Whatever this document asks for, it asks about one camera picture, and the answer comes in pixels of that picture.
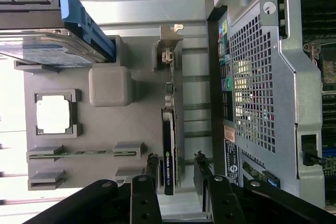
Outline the green RAM stick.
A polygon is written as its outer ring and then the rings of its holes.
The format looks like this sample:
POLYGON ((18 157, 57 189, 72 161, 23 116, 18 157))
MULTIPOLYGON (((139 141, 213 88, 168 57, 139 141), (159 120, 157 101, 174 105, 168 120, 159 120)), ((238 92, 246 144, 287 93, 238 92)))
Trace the green RAM stick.
POLYGON ((119 156, 135 156, 137 157, 137 152, 126 151, 126 152, 114 152, 108 151, 76 151, 76 152, 63 152, 56 154, 29 154, 28 159, 58 159, 65 157, 80 157, 80 156, 104 156, 109 155, 113 157, 119 156))

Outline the grey printed parts rack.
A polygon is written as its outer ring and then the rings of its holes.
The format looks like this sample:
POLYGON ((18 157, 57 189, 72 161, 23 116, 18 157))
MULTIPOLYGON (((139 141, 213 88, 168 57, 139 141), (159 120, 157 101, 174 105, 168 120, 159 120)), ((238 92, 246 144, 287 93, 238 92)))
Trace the grey printed parts rack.
POLYGON ((122 55, 131 72, 133 102, 126 106, 90 103, 89 68, 65 68, 59 72, 25 73, 28 190, 85 187, 99 179, 123 180, 145 169, 150 153, 162 157, 164 83, 169 71, 152 71, 154 37, 120 38, 122 55), (37 133, 36 103, 39 96, 76 95, 73 134, 37 133), (29 154, 76 151, 137 152, 135 156, 80 156, 28 159, 29 154))

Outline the silver CPU chip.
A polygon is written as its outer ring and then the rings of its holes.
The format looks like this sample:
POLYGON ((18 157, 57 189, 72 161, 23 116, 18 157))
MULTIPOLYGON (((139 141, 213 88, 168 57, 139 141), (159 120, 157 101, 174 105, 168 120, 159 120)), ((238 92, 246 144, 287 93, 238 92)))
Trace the silver CPU chip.
POLYGON ((36 117, 43 134, 64 134, 70 128, 70 101, 64 95, 43 95, 36 103, 36 117))

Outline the green Dell motherboard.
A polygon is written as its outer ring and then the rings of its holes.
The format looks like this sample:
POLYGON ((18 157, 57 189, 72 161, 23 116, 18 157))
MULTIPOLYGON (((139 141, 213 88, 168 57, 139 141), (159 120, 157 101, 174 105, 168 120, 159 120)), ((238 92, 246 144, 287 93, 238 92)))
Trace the green Dell motherboard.
MULTIPOLYGON (((336 0, 301 0, 303 46, 336 38, 336 0)), ((327 180, 336 180, 336 94, 322 93, 322 158, 327 180)))

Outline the black silver PC case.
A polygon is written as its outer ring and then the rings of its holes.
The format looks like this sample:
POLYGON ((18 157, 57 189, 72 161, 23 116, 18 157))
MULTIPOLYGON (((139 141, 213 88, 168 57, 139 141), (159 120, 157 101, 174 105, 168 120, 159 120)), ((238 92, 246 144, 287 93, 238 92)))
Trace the black silver PC case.
POLYGON ((262 179, 324 208, 322 81, 301 0, 205 0, 215 172, 262 179))

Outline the hard disk with blue caddy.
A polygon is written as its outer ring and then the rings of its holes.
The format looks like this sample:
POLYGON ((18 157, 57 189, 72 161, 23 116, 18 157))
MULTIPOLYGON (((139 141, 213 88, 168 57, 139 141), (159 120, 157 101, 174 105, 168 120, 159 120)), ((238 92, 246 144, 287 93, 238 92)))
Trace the hard disk with blue caddy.
POLYGON ((117 49, 80 0, 0 0, 0 56, 71 68, 114 63, 117 49))

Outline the CPU socket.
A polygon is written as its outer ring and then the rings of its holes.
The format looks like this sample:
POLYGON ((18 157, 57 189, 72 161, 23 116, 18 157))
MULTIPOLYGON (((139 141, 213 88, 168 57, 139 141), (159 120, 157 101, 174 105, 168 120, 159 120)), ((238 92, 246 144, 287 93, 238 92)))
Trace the CPU socket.
POLYGON ((321 72, 322 93, 336 94, 336 38, 311 41, 303 50, 321 72))

